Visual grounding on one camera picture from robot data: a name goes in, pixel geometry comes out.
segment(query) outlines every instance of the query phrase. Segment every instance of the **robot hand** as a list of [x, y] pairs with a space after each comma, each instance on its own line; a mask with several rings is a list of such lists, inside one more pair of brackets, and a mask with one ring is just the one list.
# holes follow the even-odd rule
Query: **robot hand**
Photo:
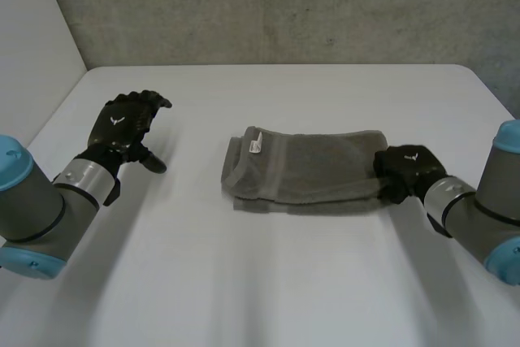
[[375, 153], [374, 171], [378, 177], [389, 178], [381, 197], [399, 204], [407, 197], [422, 201], [432, 183], [446, 177], [446, 170], [423, 145], [390, 146]]
[[152, 172], [164, 173], [164, 162], [141, 143], [161, 107], [170, 108], [171, 103], [154, 91], [120, 94], [99, 114], [89, 136], [89, 150], [117, 153], [119, 165], [140, 162]]

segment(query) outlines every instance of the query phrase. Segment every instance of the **folded towel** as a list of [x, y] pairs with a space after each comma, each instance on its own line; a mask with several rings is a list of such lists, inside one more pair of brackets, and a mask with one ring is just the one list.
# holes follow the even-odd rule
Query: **folded towel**
[[385, 181], [375, 177], [372, 162], [386, 148], [378, 131], [286, 135], [251, 127], [230, 140], [221, 182], [236, 210], [359, 213], [383, 205], [378, 195]]

